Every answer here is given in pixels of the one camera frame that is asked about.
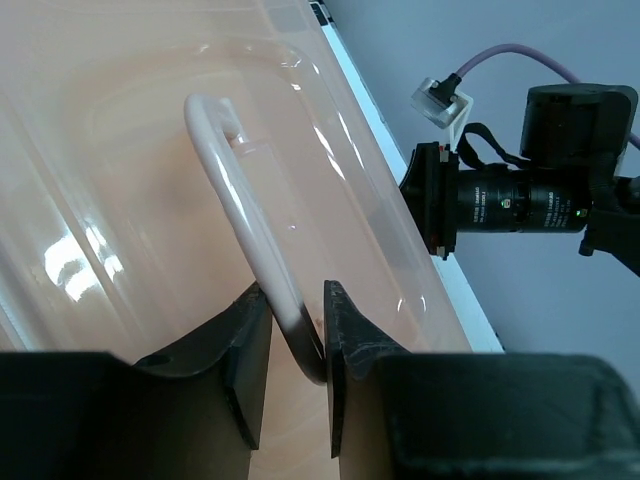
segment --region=transparent plastic bin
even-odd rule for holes
[[[254,277],[185,128],[228,98],[238,157],[322,322],[322,284],[413,350],[469,345],[305,0],[0,5],[0,348],[134,362]],[[274,328],[251,478],[338,478],[327,395]]]

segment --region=cable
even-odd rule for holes
[[[518,55],[524,55],[525,57],[529,57],[536,62],[541,63],[545,67],[553,70],[562,78],[564,78],[568,83],[580,83],[580,79],[561,63],[545,55],[540,50],[536,50],[535,48],[527,47],[526,45],[521,45],[519,43],[503,43],[501,45],[496,45],[494,47],[483,50],[482,52],[471,58],[469,61],[465,62],[465,64],[456,71],[456,75],[462,78],[474,67],[478,66],[485,60],[488,60],[489,58],[501,53],[517,53]],[[638,138],[638,136],[634,135],[633,133],[629,136],[629,143],[640,150],[640,138]]]

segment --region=curved handle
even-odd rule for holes
[[[322,343],[300,289],[231,149],[230,142],[246,140],[231,101],[189,95],[184,104],[184,117],[200,162],[296,362],[311,381],[324,383],[326,365]]]

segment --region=white edge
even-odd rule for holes
[[[322,31],[347,77],[349,86],[353,90],[356,100],[378,142],[378,146],[387,160],[393,178],[399,184],[407,171],[407,164],[402,158],[398,146],[389,133],[380,112],[362,82],[360,74],[351,61],[335,28],[332,24],[329,24],[322,27]],[[455,256],[449,255],[446,261],[437,257],[432,257],[432,260],[472,350],[479,353],[504,352],[493,327],[491,327]]]

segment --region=cable connector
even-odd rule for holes
[[[422,115],[443,130],[447,130],[447,143],[455,151],[469,118],[473,99],[457,90],[462,79],[455,73],[443,82],[425,78],[411,96],[411,104]]]

